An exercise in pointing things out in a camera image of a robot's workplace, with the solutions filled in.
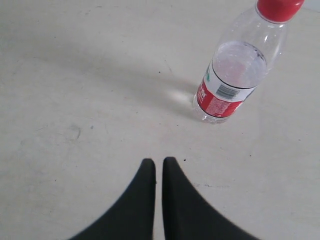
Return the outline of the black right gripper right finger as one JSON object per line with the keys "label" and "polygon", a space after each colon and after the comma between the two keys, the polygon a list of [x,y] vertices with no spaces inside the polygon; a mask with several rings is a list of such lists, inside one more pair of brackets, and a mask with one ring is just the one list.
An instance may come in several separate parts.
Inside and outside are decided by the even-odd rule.
{"label": "black right gripper right finger", "polygon": [[174,157],[162,167],[162,216],[167,240],[256,240],[216,211],[194,188]]}

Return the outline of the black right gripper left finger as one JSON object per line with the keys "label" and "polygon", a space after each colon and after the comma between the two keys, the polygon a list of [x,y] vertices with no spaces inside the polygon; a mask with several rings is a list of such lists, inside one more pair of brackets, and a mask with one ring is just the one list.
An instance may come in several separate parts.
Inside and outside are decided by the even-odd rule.
{"label": "black right gripper left finger", "polygon": [[152,240],[155,217],[156,167],[142,160],[118,200],[73,240]]}

